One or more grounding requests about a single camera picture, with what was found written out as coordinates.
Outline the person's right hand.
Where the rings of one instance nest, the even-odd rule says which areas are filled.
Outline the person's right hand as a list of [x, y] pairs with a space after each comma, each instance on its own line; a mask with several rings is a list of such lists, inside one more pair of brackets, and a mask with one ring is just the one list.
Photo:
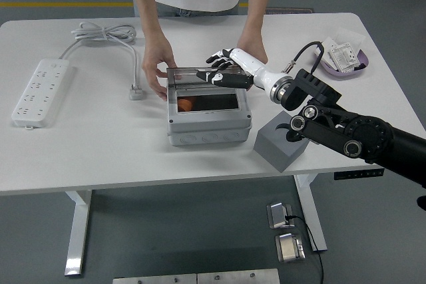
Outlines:
[[162, 72], [158, 66], [161, 63], [165, 63], [169, 68], [177, 67], [172, 47], [160, 29], [147, 34], [145, 40], [142, 70], [145, 73], [149, 87], [159, 98], [167, 101], [167, 89], [158, 81], [159, 78], [166, 78], [167, 73]]

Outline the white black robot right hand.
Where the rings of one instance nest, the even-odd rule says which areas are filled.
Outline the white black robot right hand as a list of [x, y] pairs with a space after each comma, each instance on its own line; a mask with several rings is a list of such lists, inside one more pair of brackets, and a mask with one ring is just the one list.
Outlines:
[[[272, 72], [264, 63], [242, 49], [222, 49], [206, 60], [212, 65], [210, 71], [198, 71], [196, 76], [215, 86], [249, 89], [252, 85], [271, 95], [293, 78], [282, 72]], [[228, 67], [238, 65], [244, 74], [226, 73]]]

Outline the person's left hand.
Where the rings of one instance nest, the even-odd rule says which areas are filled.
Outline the person's left hand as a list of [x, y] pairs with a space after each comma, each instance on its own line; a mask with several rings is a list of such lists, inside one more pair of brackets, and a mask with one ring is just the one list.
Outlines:
[[268, 56], [261, 39], [249, 39], [247, 41], [240, 39], [238, 41], [238, 48], [252, 55], [264, 64], [268, 62]]

